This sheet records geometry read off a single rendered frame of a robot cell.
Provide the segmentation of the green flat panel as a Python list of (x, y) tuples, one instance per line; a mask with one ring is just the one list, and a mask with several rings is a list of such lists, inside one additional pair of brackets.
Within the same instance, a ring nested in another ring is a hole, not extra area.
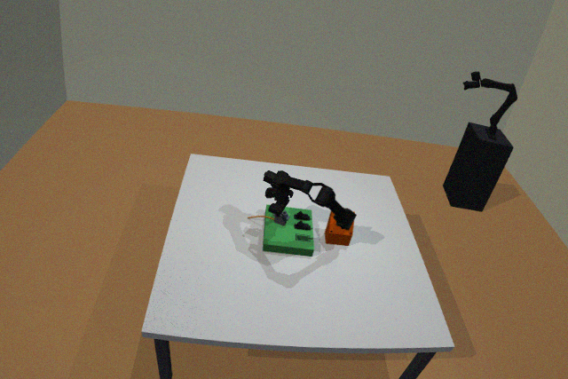
[(278, 225), (272, 219), (264, 218), (263, 251), (312, 257), (312, 211), (288, 207), (284, 210), (290, 217), (285, 225)]

